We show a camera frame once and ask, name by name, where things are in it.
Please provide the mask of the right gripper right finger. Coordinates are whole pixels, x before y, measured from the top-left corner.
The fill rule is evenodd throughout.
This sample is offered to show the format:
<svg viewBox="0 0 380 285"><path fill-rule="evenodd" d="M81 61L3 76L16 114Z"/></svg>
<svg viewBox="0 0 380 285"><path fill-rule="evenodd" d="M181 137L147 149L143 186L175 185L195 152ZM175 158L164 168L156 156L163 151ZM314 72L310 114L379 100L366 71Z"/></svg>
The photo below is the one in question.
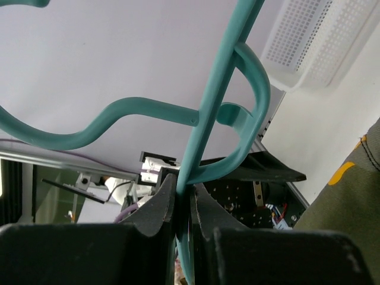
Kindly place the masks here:
<svg viewBox="0 0 380 285"><path fill-rule="evenodd" d="M203 184L190 196L190 284L373 284L359 248L336 232L250 229Z"/></svg>

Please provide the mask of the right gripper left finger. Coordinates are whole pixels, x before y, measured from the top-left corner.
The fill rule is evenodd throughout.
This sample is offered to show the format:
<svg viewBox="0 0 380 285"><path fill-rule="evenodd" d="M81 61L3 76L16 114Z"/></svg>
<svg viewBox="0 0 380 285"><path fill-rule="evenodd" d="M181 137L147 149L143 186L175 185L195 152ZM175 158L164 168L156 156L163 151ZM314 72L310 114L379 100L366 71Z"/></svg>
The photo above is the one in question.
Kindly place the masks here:
<svg viewBox="0 0 380 285"><path fill-rule="evenodd" d="M2 284L173 284L176 176L120 223L1 228Z"/></svg>

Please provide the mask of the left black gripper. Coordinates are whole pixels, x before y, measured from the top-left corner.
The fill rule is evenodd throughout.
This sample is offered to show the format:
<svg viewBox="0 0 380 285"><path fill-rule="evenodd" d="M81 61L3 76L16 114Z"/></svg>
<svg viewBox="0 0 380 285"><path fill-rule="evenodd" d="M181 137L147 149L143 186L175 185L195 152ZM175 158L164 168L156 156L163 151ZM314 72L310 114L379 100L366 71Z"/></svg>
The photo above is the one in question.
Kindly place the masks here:
<svg viewBox="0 0 380 285"><path fill-rule="evenodd" d="M231 216L251 229L291 230L306 210L288 184L277 183L305 181L306 175L268 151L249 153L222 179L206 182L206 190Z"/></svg>

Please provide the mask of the camouflage trousers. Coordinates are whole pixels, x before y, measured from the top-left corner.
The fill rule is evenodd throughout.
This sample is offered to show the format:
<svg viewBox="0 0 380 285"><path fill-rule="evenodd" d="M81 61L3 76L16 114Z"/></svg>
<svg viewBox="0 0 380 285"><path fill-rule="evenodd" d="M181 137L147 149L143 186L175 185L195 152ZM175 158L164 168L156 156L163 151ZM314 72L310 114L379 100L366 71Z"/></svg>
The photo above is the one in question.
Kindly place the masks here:
<svg viewBox="0 0 380 285"><path fill-rule="evenodd" d="M379 122L375 122L295 225L345 233L379 284Z"/></svg>

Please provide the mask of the teal plastic hanger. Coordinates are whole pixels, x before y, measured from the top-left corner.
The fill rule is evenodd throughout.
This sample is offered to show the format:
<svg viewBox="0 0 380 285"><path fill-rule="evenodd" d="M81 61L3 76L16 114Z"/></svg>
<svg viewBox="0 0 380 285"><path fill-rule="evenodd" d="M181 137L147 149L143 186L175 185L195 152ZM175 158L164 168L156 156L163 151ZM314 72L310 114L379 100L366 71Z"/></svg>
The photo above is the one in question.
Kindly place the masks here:
<svg viewBox="0 0 380 285"><path fill-rule="evenodd" d="M1 129L30 145L49 150L74 150L97 140L117 120L128 115L143 115L192 127L180 166L176 197L179 225L176 240L183 273L195 279L194 260L189 245L189 185L213 181L239 167L251 149L268 112L271 90L262 63L246 44L251 28L263 6L262 1L239 1L222 38L199 109L189 109L143 97L127 97L108 106L83 130L73 134L53 134L33 128L1 110ZM252 110L225 103L223 97L233 71L238 69L248 80L255 96ZM227 157L202 165L201 158L215 123L233 128L239 135L236 149Z"/></svg>

